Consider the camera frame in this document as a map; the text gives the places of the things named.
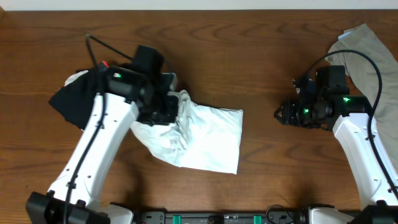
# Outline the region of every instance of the black cable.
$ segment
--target black cable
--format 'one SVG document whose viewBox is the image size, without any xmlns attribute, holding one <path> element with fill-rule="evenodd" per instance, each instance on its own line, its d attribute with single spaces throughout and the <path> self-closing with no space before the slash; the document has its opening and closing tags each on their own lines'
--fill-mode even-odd
<svg viewBox="0 0 398 224">
<path fill-rule="evenodd" d="M 374 112 L 376 111 L 377 104 L 379 103 L 380 96 L 381 96 L 381 90 L 382 90 L 381 74 L 380 74 L 380 70 L 377 67 L 376 63 L 374 63 L 374 61 L 371 58 L 369 58 L 367 55 L 365 55 L 364 53 L 359 52 L 357 50 L 337 50 L 337 51 L 334 51 L 334 52 L 330 52 L 330 53 L 324 55 L 323 57 L 321 57 L 320 59 L 318 59 L 305 72 L 305 75 L 308 76 L 308 74 L 310 73 L 310 70 L 313 69 L 314 66 L 317 63 L 321 62 L 324 58 L 329 57 L 329 56 L 334 55 L 334 54 L 338 54 L 338 53 L 354 53 L 354 54 L 358 54 L 358 55 L 364 57 L 366 60 L 368 60 L 370 62 L 370 64 L 372 64 L 374 70 L 376 71 L 377 79 L 379 80 L 379 89 L 377 91 L 376 99 L 374 100 L 372 111 L 369 114 L 368 127 L 367 127 L 367 129 L 368 129 L 368 139 L 369 139 L 369 142 L 371 143 L 373 153 L 374 153 L 374 155 L 375 155 L 375 157 L 376 157 L 376 159 L 377 159 L 377 161 L 378 161 L 378 163 L 380 165 L 380 168 L 383 171 L 383 174 L 386 176 L 388 184 L 390 185 L 391 190 L 393 191 L 394 195 L 396 196 L 396 198 L 398 200 L 398 191 L 397 191 L 396 187 L 394 186 L 394 183 L 393 183 L 393 181 L 392 181 L 392 179 L 391 179 L 386 167 L 384 166 L 383 161 L 380 158 L 379 152 L 377 151 L 376 145 L 374 144 L 374 140 L 373 140 L 374 136 L 372 135 L 372 119 L 373 119 L 373 116 L 374 116 Z"/>
<path fill-rule="evenodd" d="M 275 207 L 275 206 L 279 206 L 279 207 L 281 207 L 282 209 L 284 209 L 284 212 L 286 212 L 286 214 L 293 220 L 293 221 L 291 221 L 290 223 L 287 223 L 287 224 L 293 224 L 293 223 L 294 223 L 294 217 L 285 209 L 285 207 L 284 207 L 283 205 L 279 205 L 279 204 L 271 205 L 271 206 L 267 209 L 267 211 L 266 211 L 266 218 L 268 219 L 269 223 L 271 223 L 271 224 L 276 224 L 276 223 L 273 222 L 273 221 L 269 218 L 269 216 L 268 216 L 269 210 L 271 210 L 271 209 L 272 209 L 273 207 Z"/>
<path fill-rule="evenodd" d="M 129 60 L 133 60 L 132 57 L 130 57 L 130 56 L 128 56 L 128 55 L 122 53 L 120 50 L 116 50 L 115 48 L 111 47 L 111 46 L 108 45 L 108 44 L 105 44 L 104 42 L 98 40 L 96 37 L 92 36 L 91 34 L 86 34 L 86 36 L 87 36 L 87 38 L 89 38 L 89 39 L 93 39 L 93 40 L 97 41 L 97 43 L 99 43 L 99 44 L 101 44 L 101 45 L 107 47 L 108 49 L 113 50 L 114 52 L 118 53 L 119 55 L 122 55 L 123 57 L 125 57 L 125 58 L 127 58 L 127 59 L 129 59 Z"/>
</svg>

